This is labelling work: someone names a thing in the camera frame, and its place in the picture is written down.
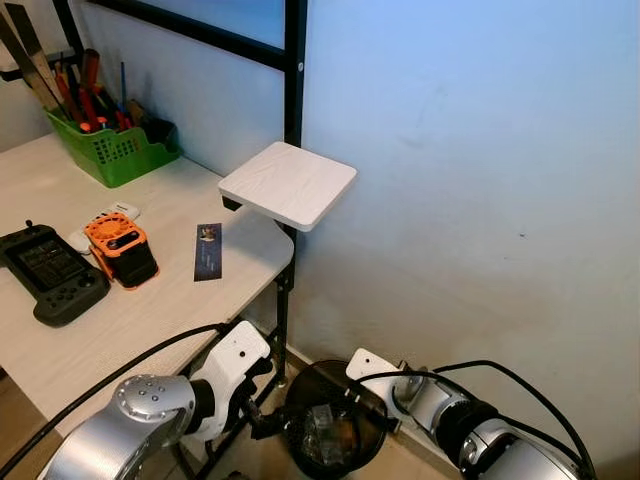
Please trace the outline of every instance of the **floor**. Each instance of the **floor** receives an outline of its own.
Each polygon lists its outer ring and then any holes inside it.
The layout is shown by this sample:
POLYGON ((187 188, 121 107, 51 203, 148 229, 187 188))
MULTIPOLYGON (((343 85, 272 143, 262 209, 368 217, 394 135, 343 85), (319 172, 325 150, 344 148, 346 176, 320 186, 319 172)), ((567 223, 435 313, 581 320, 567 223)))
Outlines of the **floor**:
MULTIPOLYGON (((289 367, 288 376, 296 371, 289 367)), ((286 388, 276 389, 263 405, 269 413, 286 393, 286 388)), ((0 380, 0 465, 44 424, 44 418, 22 394, 9 377, 0 380)), ((60 436, 52 432, 38 447, 7 477, 8 479, 33 479, 40 472, 50 455, 61 443, 60 436)), ((189 445, 190 460, 196 466, 202 453, 198 445, 189 445)), ((219 464, 208 476, 209 480, 222 480, 234 471, 242 472, 251 480, 297 480, 307 479, 289 457, 280 437, 254 441, 245 428, 219 464)), ((148 459, 142 469, 141 480, 182 480, 186 477, 178 468, 167 450, 148 459)), ((352 472, 348 480, 383 480, 402 478, 406 480, 447 480, 434 467, 388 437, 380 453, 365 467, 352 472)))

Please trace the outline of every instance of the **small card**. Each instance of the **small card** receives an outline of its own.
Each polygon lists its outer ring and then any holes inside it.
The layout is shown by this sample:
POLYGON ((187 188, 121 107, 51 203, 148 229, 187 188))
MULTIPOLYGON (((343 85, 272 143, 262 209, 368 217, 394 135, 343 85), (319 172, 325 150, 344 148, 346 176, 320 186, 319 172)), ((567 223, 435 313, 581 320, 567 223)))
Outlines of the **small card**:
POLYGON ((198 225, 194 282, 222 278, 222 225, 198 225))

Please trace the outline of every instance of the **black trash bin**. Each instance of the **black trash bin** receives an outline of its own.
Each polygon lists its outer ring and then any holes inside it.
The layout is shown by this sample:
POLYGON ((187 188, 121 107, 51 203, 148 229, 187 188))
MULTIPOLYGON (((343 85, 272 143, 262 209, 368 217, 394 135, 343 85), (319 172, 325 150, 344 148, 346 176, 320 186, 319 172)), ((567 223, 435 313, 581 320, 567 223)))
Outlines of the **black trash bin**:
POLYGON ((345 391, 347 362, 326 360, 305 368, 293 380, 285 405, 296 412, 284 430, 292 458, 314 479, 339 479, 378 453, 386 435, 382 400, 355 402, 345 391))

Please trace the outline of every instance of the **metal frame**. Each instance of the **metal frame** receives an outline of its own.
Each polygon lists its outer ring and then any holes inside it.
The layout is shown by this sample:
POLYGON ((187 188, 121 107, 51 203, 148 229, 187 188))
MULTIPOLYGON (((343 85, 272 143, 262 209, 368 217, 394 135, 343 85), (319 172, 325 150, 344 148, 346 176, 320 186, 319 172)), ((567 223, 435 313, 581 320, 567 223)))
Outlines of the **metal frame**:
MULTIPOLYGON (((79 63, 84 50, 69 9, 68 0, 52 1, 67 41, 75 52, 74 57, 71 57, 68 61, 79 63)), ((308 0, 285 0, 284 49, 137 0, 88 1, 283 72, 284 141, 296 147, 301 146, 308 0)), ((19 70, 0 73, 2 79, 6 81, 21 78, 19 70)), ((229 202, 228 200, 223 198, 223 201, 226 201, 225 206, 233 207, 234 202, 229 202)), ((281 228, 293 241, 294 251, 291 262, 276 278, 277 320, 275 328, 267 336, 276 360, 276 374, 258 395, 256 399, 258 406, 262 404, 277 385, 282 385, 286 380, 287 317, 289 293, 294 287, 297 230, 288 225, 281 225, 281 228)), ((240 419, 215 450, 212 447, 212 443, 207 442, 206 451, 209 459, 198 472, 197 478, 206 478, 246 423, 246 417, 240 419)))

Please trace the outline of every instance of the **green basket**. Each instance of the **green basket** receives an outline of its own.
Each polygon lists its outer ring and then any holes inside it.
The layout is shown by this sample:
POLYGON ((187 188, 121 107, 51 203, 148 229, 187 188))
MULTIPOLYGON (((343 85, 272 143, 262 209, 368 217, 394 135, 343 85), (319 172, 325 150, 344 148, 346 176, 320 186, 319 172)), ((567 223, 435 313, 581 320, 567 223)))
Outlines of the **green basket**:
POLYGON ((178 158, 175 128, 165 144, 150 144, 144 130, 130 128, 121 133, 100 130, 80 133, 75 124, 46 112, 53 128, 81 169, 109 188, 119 187, 178 158))

